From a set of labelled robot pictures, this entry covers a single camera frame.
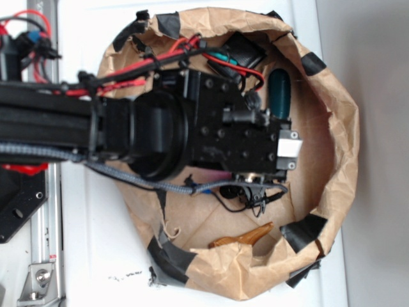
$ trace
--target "hex screw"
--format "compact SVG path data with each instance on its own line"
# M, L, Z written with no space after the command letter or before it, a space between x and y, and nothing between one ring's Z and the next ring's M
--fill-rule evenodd
M207 79L207 80L204 82L204 85L205 85L208 89L213 88L213 85L214 85L213 80L212 80L212 79Z
M267 155L267 158L268 158L269 161L273 162L274 159L275 159L275 154L274 154L273 152L270 152L270 153Z
M36 273L36 279L39 283L46 283L50 280L51 274L47 270L39 270Z
M288 163L288 169L295 169L295 163L294 162Z
M209 135L209 128L206 126L201 127L200 133L202 133L202 136L207 136Z
M217 131L217 136L220 137L221 139L224 138L225 135L226 135L226 133L224 132L223 129L219 129Z
M223 93L227 93L229 91L229 85L227 83L223 83L220 89Z

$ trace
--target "metal bracket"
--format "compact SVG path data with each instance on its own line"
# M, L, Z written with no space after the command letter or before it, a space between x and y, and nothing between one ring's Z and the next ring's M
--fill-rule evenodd
M54 263L31 264L17 306L45 306L59 301Z

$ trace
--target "red wire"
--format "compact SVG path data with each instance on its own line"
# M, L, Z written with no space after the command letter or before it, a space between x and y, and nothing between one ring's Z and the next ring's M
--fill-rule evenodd
M23 15L23 14L33 14L33 15L39 16L44 21L45 27L47 29L48 36L51 37L51 24L50 24L48 18L44 14L42 14L39 11L36 11L36 10L24 10L24 11L17 12L13 16L17 17L17 16ZM3 27L6 27L9 22L10 22L10 20L6 20Z
M106 93L109 91L113 90L118 90L120 88L129 88L131 86L142 86L145 85L146 81L145 80L131 80L131 81L123 81L119 83L115 83L112 85L104 86L102 88L99 88L97 93L98 95L104 96ZM81 89L81 90L68 90L65 93L67 96L70 97L81 97L81 96L87 96L89 95L88 90Z
M44 79L40 74L40 67L38 66L38 62L34 63L34 79L37 83L48 83L48 81Z
M7 35L7 34L8 34L7 29L2 24L0 24L0 35Z
M195 45L198 43L198 41L200 41L200 37L198 37L197 35L192 36L192 37L188 40L187 45L185 46L185 48L188 49L188 50L190 50L190 48L191 48L192 46L195 46ZM184 50L181 49L181 48L179 48L179 49L176 49L176 50L174 50L174 51L168 51L167 53L158 55L158 56L157 56L157 60L158 60L158 61L161 61L161 60L163 60L163 59L167 59L167 58L170 58L170 57L172 57L172 56L179 56L179 55L181 55L181 54L183 54L183 53L184 53ZM154 63L154 60L148 58L148 59L145 59L145 60L143 60L143 61L140 61L140 62L131 64L131 65L129 65L129 66L127 66L127 67L124 67L124 68L122 68L122 69L120 69L120 70L117 70L117 71L115 71L115 72L109 74L107 77L111 77L111 76L113 76L113 75L123 74L123 73L125 73L125 72L129 72L130 70L134 70L134 69L143 67L143 66L145 66L145 65L152 64L152 63Z
M187 38L182 37L179 38L177 41L175 41L175 43L172 45L172 47L169 49L168 52L173 52L176 50L177 46L179 46L181 43L187 42Z

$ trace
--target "teal cylinder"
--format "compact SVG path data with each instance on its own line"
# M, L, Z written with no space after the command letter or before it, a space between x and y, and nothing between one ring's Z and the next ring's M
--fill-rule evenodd
M284 69L275 69L268 77L268 102L275 117L282 120L289 117L291 83Z

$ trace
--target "black wire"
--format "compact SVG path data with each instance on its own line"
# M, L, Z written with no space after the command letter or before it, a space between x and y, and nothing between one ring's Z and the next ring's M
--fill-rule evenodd
M0 22L3 21L7 21L7 20L19 20L19 21L25 21L28 22L30 24L34 24L36 27L38 27L38 29L40 29L41 32L46 33L47 31L45 30L45 28L39 24L37 21L30 19L30 18L26 18L26 17L18 17L18 16L9 16L9 17L3 17L0 18Z
M220 48L213 48L213 47L201 48L201 49L190 51L188 55L183 53L177 56L172 56L167 59L159 60L158 62L163 66L166 64L173 63L175 61L181 61L185 59L186 57L189 58L191 56L196 56L196 55L206 53L206 52L219 52L219 51L220 51ZM137 68L135 70L125 72L123 74L118 74L118 75L113 75L110 77L104 77L101 79L91 80L88 85L98 88L102 86L103 84L109 83L109 82L121 82L121 81L133 80L142 75L145 75L147 72L154 70L157 67L157 65L158 63L151 63L141 68ZM17 82L17 81L0 81L0 86L9 86L12 88L24 88L26 90L34 90L34 91L49 90L49 91L60 91L60 92L66 92L67 90L83 90L86 87L86 85L83 83L54 84L54 83L26 83L26 82L23 83L23 82Z
M245 90L245 76L240 75L240 77L242 78L242 86L240 87L240 92L243 93Z
M215 192L213 192L213 191L211 191L210 193L211 193L214 197L216 197L216 199L219 201L219 203L221 203L222 206L223 206L227 211L229 211L229 212L238 213L238 212L243 212L245 209L247 209L246 206L244 206L244 208L241 208L241 209L238 209L238 210L230 209L230 208L222 201L222 199L219 197L219 195L217 195L217 194L216 194Z
M47 80L49 83L51 83L51 79L49 78L49 75L47 74L47 70L45 69L45 59L44 58L40 60L40 66L41 66L43 78Z
M170 64L170 63L173 63L173 62L176 62L176 61L181 61L181 60L185 59L186 57L189 58L191 56L197 56L197 55L202 54L202 53L219 52L219 51L220 51L220 48L213 48L213 47L200 48L200 49L190 51L190 52L188 52L188 54L185 54L185 53L178 54L177 56L171 56L171 57L166 58L166 59L158 60L158 62L162 66L164 66L166 64ZM104 77L104 78L101 78L101 79L96 79L96 80L92 81L92 85L96 86L96 87L99 87L99 86L101 86L101 85L103 85L105 83L109 83L109 82L121 82L121 81L133 80L133 79L136 79L136 78L144 75L146 72L155 70L157 65L158 65L158 63L150 63L150 64L147 64L147 65L145 65L143 67L137 68L135 70L131 70L129 72L124 72L122 74L112 75L110 77ZM70 84L70 89L73 89L73 90L74 89L75 90L81 89L81 87L80 88L73 88L73 86L78 86L78 85L82 86L82 84Z

